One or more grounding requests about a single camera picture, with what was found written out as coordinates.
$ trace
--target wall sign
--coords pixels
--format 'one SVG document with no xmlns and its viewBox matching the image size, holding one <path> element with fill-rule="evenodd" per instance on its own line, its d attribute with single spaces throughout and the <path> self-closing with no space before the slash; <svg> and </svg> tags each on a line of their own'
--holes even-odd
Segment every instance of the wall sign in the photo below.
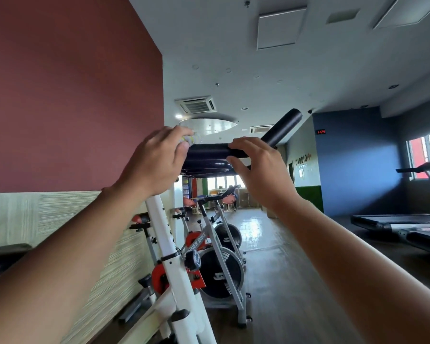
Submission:
<svg viewBox="0 0 430 344">
<path fill-rule="evenodd" d="M 300 164 L 304 164 L 307 161 L 309 161 L 311 157 L 312 157 L 312 155 L 310 153 L 303 155 L 303 156 L 295 159 L 295 165 L 298 166 Z"/>
</svg>

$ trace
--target treadmill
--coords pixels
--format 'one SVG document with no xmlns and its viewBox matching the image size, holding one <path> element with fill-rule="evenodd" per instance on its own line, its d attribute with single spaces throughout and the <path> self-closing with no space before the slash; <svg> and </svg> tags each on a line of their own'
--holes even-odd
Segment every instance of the treadmill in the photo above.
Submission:
<svg viewBox="0 0 430 344">
<path fill-rule="evenodd" d="M 425 172 L 430 179 L 430 161 L 417 168 L 397 169 L 397 172 Z M 371 231 L 398 234 L 403 242 L 430 252 L 430 214 L 353 215 L 350 222 Z"/>
</svg>

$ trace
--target person's right arm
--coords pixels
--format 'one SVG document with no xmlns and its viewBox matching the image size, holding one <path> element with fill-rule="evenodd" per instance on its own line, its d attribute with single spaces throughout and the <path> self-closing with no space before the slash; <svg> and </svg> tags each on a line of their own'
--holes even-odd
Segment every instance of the person's right arm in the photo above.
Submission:
<svg viewBox="0 0 430 344">
<path fill-rule="evenodd" d="M 259 138 L 234 139 L 249 170 L 228 157 L 248 190 L 290 229 L 369 343 L 430 343 L 430 289 L 302 199 L 278 151 Z"/>
</svg>

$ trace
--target person's left hand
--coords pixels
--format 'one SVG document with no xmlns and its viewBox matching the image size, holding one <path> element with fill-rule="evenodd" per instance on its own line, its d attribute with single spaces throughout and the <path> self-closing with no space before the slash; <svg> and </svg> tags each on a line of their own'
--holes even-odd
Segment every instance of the person's left hand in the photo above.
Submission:
<svg viewBox="0 0 430 344">
<path fill-rule="evenodd" d="M 178 178 L 189 144 L 180 142 L 193 131 L 185 127 L 163 127 L 152 132 L 136 148 L 114 186 L 139 191 L 145 198 L 168 190 Z"/>
</svg>

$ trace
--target blue wall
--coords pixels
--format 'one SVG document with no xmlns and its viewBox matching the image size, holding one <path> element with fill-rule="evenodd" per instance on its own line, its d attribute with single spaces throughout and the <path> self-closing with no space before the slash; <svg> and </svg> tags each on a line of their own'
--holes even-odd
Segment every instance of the blue wall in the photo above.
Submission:
<svg viewBox="0 0 430 344">
<path fill-rule="evenodd" d="M 315 135 L 323 207 L 329 216 L 407 210 L 394 124 L 379 108 L 317 113 Z"/>
</svg>

